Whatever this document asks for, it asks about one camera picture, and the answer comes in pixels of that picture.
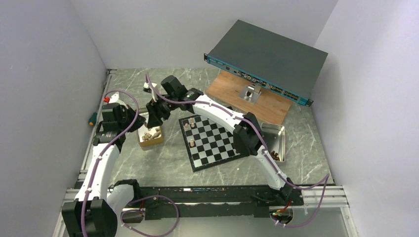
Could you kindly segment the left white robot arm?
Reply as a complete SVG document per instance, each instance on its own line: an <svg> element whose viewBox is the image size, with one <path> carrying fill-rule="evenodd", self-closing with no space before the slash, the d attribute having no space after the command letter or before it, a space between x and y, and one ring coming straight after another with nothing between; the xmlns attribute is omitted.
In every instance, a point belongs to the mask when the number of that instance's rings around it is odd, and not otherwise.
<svg viewBox="0 0 419 237"><path fill-rule="evenodd" d="M125 206L136 207L142 201L135 179L120 180L108 192L111 173L119 157L126 132L135 132L145 118L124 102L102 106L100 121L93 138L93 155L86 177L72 202L62 206L62 217L71 237L114 237Z"/></svg>

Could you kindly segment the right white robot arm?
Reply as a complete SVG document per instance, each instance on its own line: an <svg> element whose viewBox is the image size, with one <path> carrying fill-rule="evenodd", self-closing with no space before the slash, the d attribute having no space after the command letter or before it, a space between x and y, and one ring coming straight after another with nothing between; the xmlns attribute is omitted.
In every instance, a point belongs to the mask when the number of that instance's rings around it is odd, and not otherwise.
<svg viewBox="0 0 419 237"><path fill-rule="evenodd" d="M161 126L176 109L206 117L233 135L233 148L239 154L255 158L259 162L266 175L268 186L273 190L272 198L275 203L284 205L291 199L293 182L272 158L254 114L236 112L213 101L196 88L187 89L173 75L161 82L166 91L165 95L153 86L149 74L145 79L153 94L151 101L146 104L148 128Z"/></svg>

